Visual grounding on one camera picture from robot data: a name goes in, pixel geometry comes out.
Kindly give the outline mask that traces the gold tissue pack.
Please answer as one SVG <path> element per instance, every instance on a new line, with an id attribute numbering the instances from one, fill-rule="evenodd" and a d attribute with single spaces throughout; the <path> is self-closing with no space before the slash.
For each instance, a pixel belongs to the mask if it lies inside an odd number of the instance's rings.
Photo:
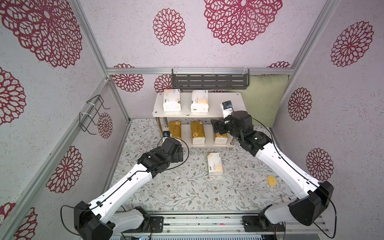
<path id="1" fill-rule="evenodd" d="M 172 138 L 182 138 L 182 123 L 181 121 L 169 122 L 169 131 Z"/>
<path id="2" fill-rule="evenodd" d="M 219 134 L 215 133 L 214 134 L 214 144 L 215 145 L 226 145 L 228 143 L 228 134 Z"/>
<path id="3" fill-rule="evenodd" d="M 191 122 L 192 144 L 194 146 L 204 145 L 206 143 L 206 135 L 203 122 Z"/>

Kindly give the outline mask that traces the white tissue pack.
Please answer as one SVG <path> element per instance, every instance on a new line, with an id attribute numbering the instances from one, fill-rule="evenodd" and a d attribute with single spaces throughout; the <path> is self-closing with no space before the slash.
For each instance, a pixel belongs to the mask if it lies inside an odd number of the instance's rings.
<path id="1" fill-rule="evenodd" d="M 209 111 L 209 93 L 207 90 L 193 90 L 191 99 L 192 113 L 207 113 Z"/>
<path id="2" fill-rule="evenodd" d="M 181 111 L 180 89 L 167 89 L 163 92 L 163 109 L 165 112 Z"/>
<path id="3" fill-rule="evenodd" d="M 222 176 L 224 174 L 221 153 L 219 152 L 207 153 L 207 162 L 208 162 L 208 173 L 210 176 Z"/>

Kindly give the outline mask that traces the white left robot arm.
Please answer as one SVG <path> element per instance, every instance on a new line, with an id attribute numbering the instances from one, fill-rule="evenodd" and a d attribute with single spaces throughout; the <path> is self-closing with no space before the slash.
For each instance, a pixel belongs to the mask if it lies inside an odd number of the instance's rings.
<path id="1" fill-rule="evenodd" d="M 74 207 L 78 235 L 83 240 L 108 240 L 114 234 L 150 231 L 151 216 L 142 207 L 123 213 L 118 210 L 143 185 L 182 158 L 182 143 L 174 138 L 166 138 L 160 146 L 142 154 L 132 169 L 106 192 Z"/>

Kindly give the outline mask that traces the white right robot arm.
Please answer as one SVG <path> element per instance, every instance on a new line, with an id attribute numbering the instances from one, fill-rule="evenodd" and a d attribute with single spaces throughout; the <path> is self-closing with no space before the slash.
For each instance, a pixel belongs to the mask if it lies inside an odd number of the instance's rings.
<path id="1" fill-rule="evenodd" d="M 253 119 L 246 111 L 233 112 L 211 123 L 214 133 L 231 135 L 245 151 L 268 165 L 295 196 L 287 203 L 264 208 L 260 215 L 266 223 L 296 220 L 311 226 L 328 208 L 334 186 L 328 181 L 320 182 L 285 156 L 270 137 L 254 129 Z"/>

